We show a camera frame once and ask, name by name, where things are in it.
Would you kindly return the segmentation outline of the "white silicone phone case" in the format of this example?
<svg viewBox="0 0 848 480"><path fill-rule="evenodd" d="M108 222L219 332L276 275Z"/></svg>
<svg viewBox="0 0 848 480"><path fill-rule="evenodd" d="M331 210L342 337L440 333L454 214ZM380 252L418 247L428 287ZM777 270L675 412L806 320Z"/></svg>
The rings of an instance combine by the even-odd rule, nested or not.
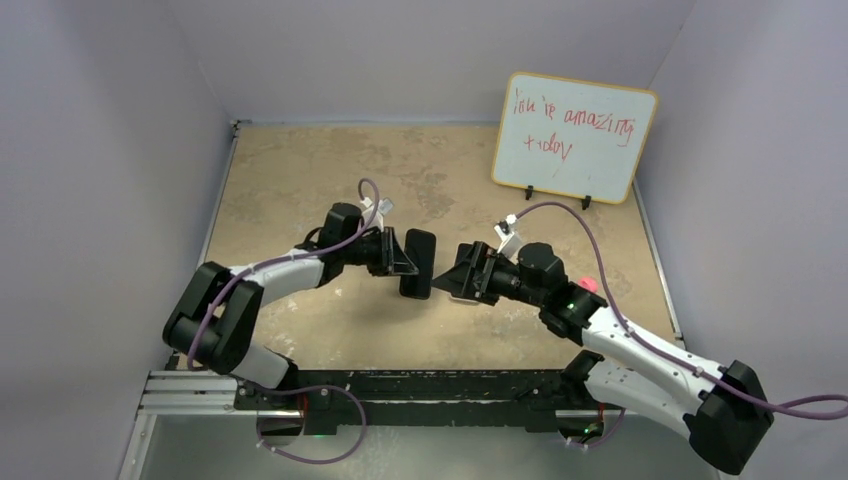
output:
<svg viewBox="0 0 848 480"><path fill-rule="evenodd" d="M450 296L449 300L451 302L461 304L461 305L471 306L471 305L478 305L479 304L479 302L475 299L461 298L461 297L456 297L456 296L452 296L452 295Z"/></svg>

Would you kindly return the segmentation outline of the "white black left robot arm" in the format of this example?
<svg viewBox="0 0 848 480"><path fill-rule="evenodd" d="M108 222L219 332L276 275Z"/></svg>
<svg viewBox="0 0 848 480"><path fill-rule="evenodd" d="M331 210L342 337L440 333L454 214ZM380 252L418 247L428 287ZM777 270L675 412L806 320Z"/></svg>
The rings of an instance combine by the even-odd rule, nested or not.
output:
<svg viewBox="0 0 848 480"><path fill-rule="evenodd" d="M399 278L403 297L424 300L431 293L435 235L410 229L400 242L382 216L381 207L336 203L322 226L280 257L248 266L202 264L164 325L164 343L217 374L259 385L272 408L289 407L298 395L298 367L254 340L262 307L320 288L348 265Z"/></svg>

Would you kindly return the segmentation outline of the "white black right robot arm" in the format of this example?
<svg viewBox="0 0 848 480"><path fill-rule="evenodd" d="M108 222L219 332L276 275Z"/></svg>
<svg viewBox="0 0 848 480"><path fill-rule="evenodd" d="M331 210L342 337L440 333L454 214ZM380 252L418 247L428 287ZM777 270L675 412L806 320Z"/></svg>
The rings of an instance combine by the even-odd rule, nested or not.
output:
<svg viewBox="0 0 848 480"><path fill-rule="evenodd" d="M681 435L724 473L741 473L774 422L765 408L708 379L762 400L752 368L740 361L722 366L618 319L593 288L568 278L548 244L524 245L515 261L483 242L462 244L454 266L432 285L456 299L493 305L506 298L538 308L549 331L582 348L561 381L569 404L595 400L635 412Z"/></svg>

